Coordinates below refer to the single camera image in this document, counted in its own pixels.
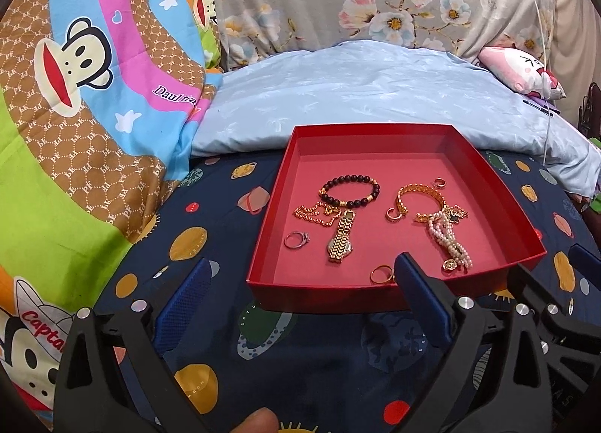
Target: pink stripe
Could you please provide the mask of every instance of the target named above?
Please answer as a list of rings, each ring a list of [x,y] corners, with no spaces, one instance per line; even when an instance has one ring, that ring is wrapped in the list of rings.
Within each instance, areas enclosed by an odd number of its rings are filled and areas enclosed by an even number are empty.
[[[166,89],[172,94],[190,96],[199,99],[200,89],[183,84],[169,74],[160,70],[146,53],[146,48],[137,30],[131,13],[129,0],[98,0],[104,14],[106,25],[115,45],[116,56],[119,60],[119,69],[123,81],[135,92],[143,95],[148,103],[158,111],[184,111],[191,112],[193,105],[190,102],[173,102],[161,98],[153,91],[160,93]],[[121,23],[112,22],[115,11],[121,12]]]

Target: finger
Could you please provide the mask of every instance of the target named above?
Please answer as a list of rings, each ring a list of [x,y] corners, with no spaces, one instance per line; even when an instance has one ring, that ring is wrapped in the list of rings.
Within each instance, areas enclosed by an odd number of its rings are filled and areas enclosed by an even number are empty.
[[[231,433],[278,433],[278,417],[267,408],[261,408],[252,413],[240,426]]]

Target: jewelry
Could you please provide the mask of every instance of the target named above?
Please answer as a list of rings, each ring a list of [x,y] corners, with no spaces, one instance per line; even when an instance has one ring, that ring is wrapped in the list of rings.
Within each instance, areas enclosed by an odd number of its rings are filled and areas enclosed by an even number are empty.
[[[365,182],[366,184],[371,184],[373,189],[369,196],[364,197],[363,199],[355,199],[354,201],[340,201],[328,195],[328,190],[335,185],[344,184],[345,182]],[[349,209],[360,208],[361,206],[367,206],[370,202],[378,198],[380,195],[380,185],[376,179],[372,179],[367,175],[345,175],[327,181],[317,194],[323,202],[328,203],[330,206]]]
[[[457,241],[453,232],[453,221],[444,211],[434,213],[428,219],[428,232],[441,247],[445,248],[451,259],[442,265],[445,272],[453,272],[457,267],[463,267],[464,273],[473,267],[472,259],[464,246]]]
[[[331,216],[332,219],[329,221],[325,221],[317,218],[317,216],[319,216],[319,208],[323,208],[323,214],[326,216]],[[293,211],[292,214],[300,220],[321,224],[322,226],[329,228],[334,224],[334,221],[336,221],[340,217],[342,212],[334,206],[330,206],[329,204],[318,201],[310,208],[306,208],[305,206],[299,206]]]
[[[388,211],[386,211],[387,220],[398,221],[409,213],[409,209],[407,209],[407,206],[405,206],[405,204],[403,204],[403,201],[401,200],[401,196],[403,194],[407,194],[407,193],[422,193],[422,194],[427,194],[428,196],[431,196],[441,206],[439,212],[444,212],[444,214],[447,215],[447,217],[449,218],[449,220],[452,223],[459,223],[459,220],[461,220],[462,218],[468,217],[467,211],[464,211],[459,206],[447,205],[447,202],[445,201],[445,198],[443,197],[443,195],[440,192],[438,192],[436,189],[433,189],[432,187],[425,185],[425,184],[409,184],[409,185],[405,185],[399,189],[399,192],[397,193],[397,199],[395,201],[396,208],[390,208],[390,209],[388,209]],[[393,216],[391,213],[394,213],[394,212],[397,212],[398,215]],[[437,213],[434,213],[434,214],[416,213],[414,221],[417,221],[418,223],[427,223],[428,220],[435,214],[437,214]]]
[[[355,211],[346,209],[338,222],[336,235],[328,242],[328,253],[330,262],[340,264],[342,259],[346,257],[353,247],[350,244],[349,233],[355,219]]]
[[[434,182],[432,182],[432,187],[436,189],[444,189],[446,186],[447,181],[441,177],[437,177],[436,179],[434,179]]]
[[[386,279],[384,279],[384,280],[374,279],[374,273],[379,269],[388,269],[388,272],[386,272],[388,274],[388,277]],[[374,284],[388,284],[388,283],[392,284],[396,281],[396,279],[394,278],[394,270],[392,267],[390,267],[390,265],[378,265],[374,270],[372,270],[370,272],[370,280]]]
[[[288,240],[292,237],[294,237],[294,235],[299,235],[300,236],[300,243],[298,245],[290,245],[288,243]],[[289,233],[286,238],[284,238],[284,246],[286,248],[289,248],[291,250],[296,250],[297,248],[301,248],[304,247],[309,241],[311,241],[311,239],[309,238],[309,233],[307,232],[300,232],[300,231],[293,231],[291,233]]]

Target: red box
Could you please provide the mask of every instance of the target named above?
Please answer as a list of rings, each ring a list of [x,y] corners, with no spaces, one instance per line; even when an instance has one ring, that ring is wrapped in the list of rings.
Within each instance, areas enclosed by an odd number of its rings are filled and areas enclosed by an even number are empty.
[[[326,245],[338,221],[322,227],[296,218],[300,205],[310,207],[317,191],[341,175],[368,175],[381,186],[378,199],[356,210],[350,232],[353,251],[341,264],[328,260]],[[406,184],[431,185],[443,178],[449,205],[470,217],[455,225],[458,241],[474,267],[464,274],[442,271],[446,252],[430,237],[416,212],[439,210],[426,194],[409,193],[407,218],[385,218],[397,192]],[[342,184],[329,194],[361,199],[369,184]],[[292,231],[308,232],[311,241],[298,250],[283,245]],[[506,288],[507,270],[524,264],[532,270],[545,247],[513,194],[495,170],[453,126],[425,124],[354,124],[299,126],[294,129],[267,207],[246,282],[261,307],[292,313],[368,313],[407,309],[395,284],[375,285],[370,272],[394,267],[409,251],[424,272],[447,282],[458,295],[478,297]]]

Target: beaded bracelet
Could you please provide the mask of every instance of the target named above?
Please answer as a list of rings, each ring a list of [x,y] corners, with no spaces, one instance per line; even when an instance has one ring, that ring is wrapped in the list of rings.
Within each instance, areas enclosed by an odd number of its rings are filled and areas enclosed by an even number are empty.
[[[328,195],[328,190],[330,190],[332,187],[338,184],[344,184],[346,182],[365,182],[366,184],[371,184],[371,194],[363,199],[355,199],[354,201],[341,201]],[[323,202],[331,206],[352,209],[359,208],[360,206],[367,206],[370,202],[376,200],[380,195],[380,185],[376,179],[372,179],[367,175],[345,175],[333,178],[331,181],[327,181],[317,194]]]

